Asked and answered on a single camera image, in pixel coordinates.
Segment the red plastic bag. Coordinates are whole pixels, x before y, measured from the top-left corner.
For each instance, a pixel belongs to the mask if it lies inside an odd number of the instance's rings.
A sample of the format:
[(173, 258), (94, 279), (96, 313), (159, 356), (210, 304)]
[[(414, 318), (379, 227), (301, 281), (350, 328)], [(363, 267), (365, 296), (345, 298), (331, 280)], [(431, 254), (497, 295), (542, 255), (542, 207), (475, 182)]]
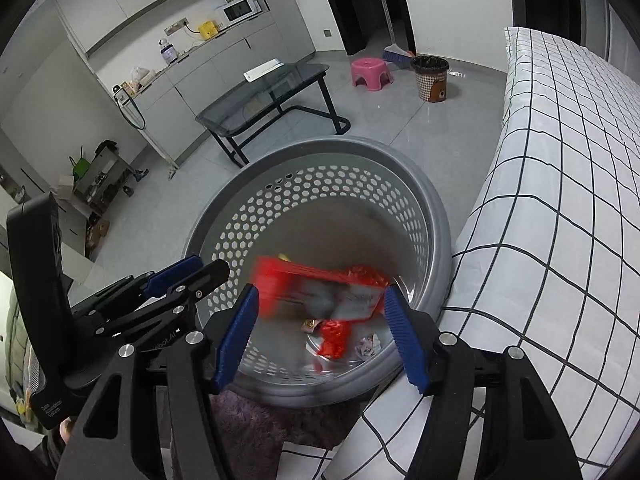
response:
[[(342, 274), (359, 284), (378, 287), (386, 287), (390, 284), (390, 278), (386, 274), (370, 266), (350, 266), (344, 269)], [(343, 359), (347, 353), (353, 325), (352, 321), (323, 321), (320, 324), (322, 341), (318, 355), (332, 360)]]

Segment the yellow box on counter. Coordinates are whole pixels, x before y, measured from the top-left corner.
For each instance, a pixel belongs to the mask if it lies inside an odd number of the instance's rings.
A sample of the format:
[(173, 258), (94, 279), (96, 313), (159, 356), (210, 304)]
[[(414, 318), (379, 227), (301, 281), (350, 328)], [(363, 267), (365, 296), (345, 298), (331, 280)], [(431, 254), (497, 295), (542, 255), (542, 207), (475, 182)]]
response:
[(214, 21), (206, 21), (198, 26), (198, 34), (203, 40), (209, 40), (219, 34), (219, 29)]

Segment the white flat box on table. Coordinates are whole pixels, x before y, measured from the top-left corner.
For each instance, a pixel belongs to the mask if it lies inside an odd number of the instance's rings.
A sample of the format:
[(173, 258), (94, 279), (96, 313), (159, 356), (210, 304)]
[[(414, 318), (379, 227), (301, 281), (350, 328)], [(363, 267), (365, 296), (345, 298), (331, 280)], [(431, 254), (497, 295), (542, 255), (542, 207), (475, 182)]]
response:
[(267, 74), (273, 72), (274, 70), (277, 70), (283, 65), (284, 63), (280, 61), (278, 58), (273, 58), (272, 60), (269, 60), (254, 68), (251, 68), (250, 70), (248, 70), (243, 74), (243, 77), (247, 82), (253, 82), (257, 79), (262, 78), (263, 76), (266, 76)]

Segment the purple fuzzy rug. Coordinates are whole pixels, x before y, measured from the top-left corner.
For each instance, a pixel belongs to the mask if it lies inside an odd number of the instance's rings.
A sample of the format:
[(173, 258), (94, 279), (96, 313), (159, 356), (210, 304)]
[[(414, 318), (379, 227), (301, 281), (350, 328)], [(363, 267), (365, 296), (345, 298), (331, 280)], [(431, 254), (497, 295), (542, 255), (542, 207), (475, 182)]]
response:
[(286, 442), (332, 450), (355, 426), (362, 403), (277, 408), (231, 390), (209, 398), (234, 478), (274, 479)]

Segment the white paper ball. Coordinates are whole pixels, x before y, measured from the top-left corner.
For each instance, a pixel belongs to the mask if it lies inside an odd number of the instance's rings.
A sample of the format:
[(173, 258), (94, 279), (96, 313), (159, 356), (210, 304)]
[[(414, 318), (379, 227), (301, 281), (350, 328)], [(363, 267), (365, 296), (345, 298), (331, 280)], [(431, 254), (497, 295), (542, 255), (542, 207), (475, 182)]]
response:
[(382, 344), (377, 334), (364, 336), (357, 342), (355, 351), (361, 361), (367, 361), (377, 356), (382, 350)]

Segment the brown wicker trash bin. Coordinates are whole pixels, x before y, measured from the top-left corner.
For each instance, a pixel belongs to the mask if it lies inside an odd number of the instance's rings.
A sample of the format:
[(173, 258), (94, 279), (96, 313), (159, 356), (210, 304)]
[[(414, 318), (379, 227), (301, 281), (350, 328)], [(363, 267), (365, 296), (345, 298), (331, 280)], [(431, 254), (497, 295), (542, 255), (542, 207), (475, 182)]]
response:
[(446, 100), (449, 62), (435, 55), (419, 54), (411, 60), (416, 74), (416, 86), (425, 102), (439, 103)]

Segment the clear bottle on counter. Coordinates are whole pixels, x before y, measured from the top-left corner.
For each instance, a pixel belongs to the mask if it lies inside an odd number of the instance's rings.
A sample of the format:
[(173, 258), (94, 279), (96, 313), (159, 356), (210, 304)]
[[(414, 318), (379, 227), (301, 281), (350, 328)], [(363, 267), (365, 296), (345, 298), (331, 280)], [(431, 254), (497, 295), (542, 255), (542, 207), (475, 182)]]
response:
[(167, 66), (175, 63), (178, 60), (178, 51), (166, 38), (161, 39), (158, 42), (158, 45), (160, 46), (160, 55), (162, 56)]

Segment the black white checkered tablecloth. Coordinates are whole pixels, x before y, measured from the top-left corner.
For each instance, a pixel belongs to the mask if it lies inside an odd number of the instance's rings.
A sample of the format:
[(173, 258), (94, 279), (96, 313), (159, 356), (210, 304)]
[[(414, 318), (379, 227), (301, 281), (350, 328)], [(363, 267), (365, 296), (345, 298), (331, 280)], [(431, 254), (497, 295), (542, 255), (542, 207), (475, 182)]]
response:
[(639, 427), (639, 87), (570, 40), (506, 30), (502, 131), (454, 244), (440, 326), (521, 348), (586, 479)]

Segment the pink plastic stool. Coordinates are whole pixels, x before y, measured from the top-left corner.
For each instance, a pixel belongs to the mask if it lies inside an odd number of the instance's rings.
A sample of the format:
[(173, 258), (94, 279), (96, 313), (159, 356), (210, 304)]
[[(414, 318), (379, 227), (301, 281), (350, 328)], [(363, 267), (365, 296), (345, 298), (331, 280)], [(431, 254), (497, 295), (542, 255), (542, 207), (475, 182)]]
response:
[(394, 81), (382, 58), (358, 58), (350, 63), (350, 74), (354, 87), (363, 84), (368, 91), (381, 91)]

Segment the black glass coffee table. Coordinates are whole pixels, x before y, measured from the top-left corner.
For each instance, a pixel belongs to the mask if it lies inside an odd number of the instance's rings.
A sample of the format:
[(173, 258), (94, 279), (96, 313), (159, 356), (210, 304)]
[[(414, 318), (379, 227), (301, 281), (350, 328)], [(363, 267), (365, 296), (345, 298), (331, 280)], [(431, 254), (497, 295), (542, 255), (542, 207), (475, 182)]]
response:
[[(237, 84), (199, 112), (196, 121), (214, 138), (228, 159), (240, 168), (250, 163), (244, 148), (292, 112), (329, 119), (338, 136), (348, 133), (352, 124), (337, 114), (326, 85), (328, 71), (326, 64), (285, 63), (253, 82)], [(326, 104), (324, 110), (286, 104), (314, 84), (319, 87)]]

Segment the grey perforated laundry basket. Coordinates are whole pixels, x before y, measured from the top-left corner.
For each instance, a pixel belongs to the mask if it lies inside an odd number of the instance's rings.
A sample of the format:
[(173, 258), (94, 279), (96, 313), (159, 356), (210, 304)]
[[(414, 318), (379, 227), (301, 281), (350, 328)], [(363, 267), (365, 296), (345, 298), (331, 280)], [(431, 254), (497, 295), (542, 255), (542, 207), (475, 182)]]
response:
[[(233, 306), (260, 257), (331, 271), (367, 266), (431, 316), (439, 315), (452, 270), (449, 222), (432, 182), (405, 155), (354, 136), (294, 143), (244, 167), (203, 211), (186, 253), (230, 268), (228, 282), (200, 303), (202, 321)], [(320, 337), (302, 324), (297, 316), (258, 321), (233, 392), (311, 408), (361, 396), (400, 371), (382, 315), (352, 330), (353, 344), (380, 341), (367, 359), (355, 349), (339, 360), (322, 358)]]

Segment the white microwave oven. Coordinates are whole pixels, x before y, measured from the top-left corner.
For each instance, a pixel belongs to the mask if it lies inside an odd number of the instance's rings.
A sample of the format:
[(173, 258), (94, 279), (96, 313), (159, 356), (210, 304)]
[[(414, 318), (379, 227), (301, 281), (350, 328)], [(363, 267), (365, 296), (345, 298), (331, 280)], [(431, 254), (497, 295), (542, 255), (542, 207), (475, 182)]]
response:
[(262, 6), (258, 0), (232, 0), (216, 10), (215, 23), (219, 29), (226, 29), (254, 18), (260, 12)]

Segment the red white toothpaste box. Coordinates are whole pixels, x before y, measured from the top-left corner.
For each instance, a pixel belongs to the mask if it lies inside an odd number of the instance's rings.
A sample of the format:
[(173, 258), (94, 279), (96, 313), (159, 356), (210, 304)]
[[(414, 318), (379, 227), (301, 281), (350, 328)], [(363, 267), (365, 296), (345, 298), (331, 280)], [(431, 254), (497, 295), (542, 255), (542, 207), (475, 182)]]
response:
[(370, 266), (322, 270), (260, 257), (250, 282), (258, 289), (262, 318), (364, 321), (383, 309), (392, 280)]

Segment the grey cabinet counter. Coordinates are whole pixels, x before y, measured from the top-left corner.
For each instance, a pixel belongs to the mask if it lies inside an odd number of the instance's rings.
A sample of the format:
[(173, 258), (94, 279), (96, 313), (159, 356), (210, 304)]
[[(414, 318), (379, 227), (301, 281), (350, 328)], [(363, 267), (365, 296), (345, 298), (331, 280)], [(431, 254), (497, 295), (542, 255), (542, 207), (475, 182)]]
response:
[[(124, 26), (88, 56), (107, 90), (132, 79), (136, 68), (154, 74), (142, 84), (127, 113), (141, 134), (171, 168), (178, 168), (202, 142), (205, 128), (196, 115), (244, 80), (243, 74), (278, 58), (297, 62), (314, 53), (303, 15), (297, 6), (270, 8), (203, 40), (180, 30), (165, 35), (165, 27), (188, 14), (163, 14), (160, 8)], [(158, 42), (166, 38), (178, 51), (167, 66)]]

